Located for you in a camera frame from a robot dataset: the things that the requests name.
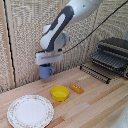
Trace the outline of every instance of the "wooden table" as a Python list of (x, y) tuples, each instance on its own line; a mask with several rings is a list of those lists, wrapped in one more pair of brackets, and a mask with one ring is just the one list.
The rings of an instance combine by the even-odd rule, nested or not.
[[(66, 101), (54, 101), (51, 87), (77, 84), (84, 93), (77, 94), (69, 89)], [(7, 110), (17, 98), (35, 94), (51, 101), (54, 118), (47, 128), (109, 128), (117, 119), (128, 101), (128, 81), (116, 78), (106, 85), (89, 74), (74, 68), (47, 79), (39, 80), (0, 95), (0, 128), (12, 128), (7, 120)]]

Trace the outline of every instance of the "yellow bowl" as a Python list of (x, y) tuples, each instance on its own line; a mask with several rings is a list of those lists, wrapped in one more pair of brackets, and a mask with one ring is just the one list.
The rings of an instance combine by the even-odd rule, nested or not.
[(54, 86), (51, 88), (52, 98), (56, 101), (64, 101), (67, 99), (69, 90), (64, 86)]

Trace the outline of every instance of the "white plate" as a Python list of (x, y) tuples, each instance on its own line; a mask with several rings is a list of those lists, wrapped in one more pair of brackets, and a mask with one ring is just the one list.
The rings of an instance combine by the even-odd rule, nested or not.
[(38, 95), (26, 95), (15, 100), (7, 117), (14, 128), (44, 128), (52, 120), (54, 109), (49, 100)]

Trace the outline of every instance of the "cable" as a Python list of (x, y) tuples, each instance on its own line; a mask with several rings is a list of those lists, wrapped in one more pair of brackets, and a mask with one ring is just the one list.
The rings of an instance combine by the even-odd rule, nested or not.
[(106, 20), (111, 17), (115, 12), (117, 12), (122, 6), (124, 6), (126, 3), (128, 2), (128, 0), (126, 2), (124, 2), (122, 5), (120, 5), (113, 13), (111, 13), (101, 24), (99, 24), (88, 36), (86, 36), (83, 40), (81, 40), (78, 44), (76, 44), (75, 46), (73, 46), (72, 48), (70, 48), (69, 50), (67, 50), (65, 53), (67, 53), (68, 51), (74, 49), (77, 45), (81, 44), (84, 40), (86, 40), (90, 35), (92, 35), (93, 32), (95, 32), (104, 22), (106, 22)]

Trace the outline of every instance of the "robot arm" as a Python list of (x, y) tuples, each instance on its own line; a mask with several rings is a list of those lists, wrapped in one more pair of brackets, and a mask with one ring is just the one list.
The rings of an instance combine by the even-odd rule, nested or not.
[(66, 25), (85, 19), (91, 15), (103, 0), (71, 0), (51, 25), (46, 25), (40, 45), (43, 52), (36, 53), (36, 64), (43, 65), (61, 61), (62, 48), (69, 43), (69, 35), (63, 31)]
[(102, 1), (103, 0), (71, 0), (57, 16), (48, 31), (42, 36), (40, 45), (43, 50), (46, 52), (54, 51), (54, 42), (65, 26), (91, 15)]

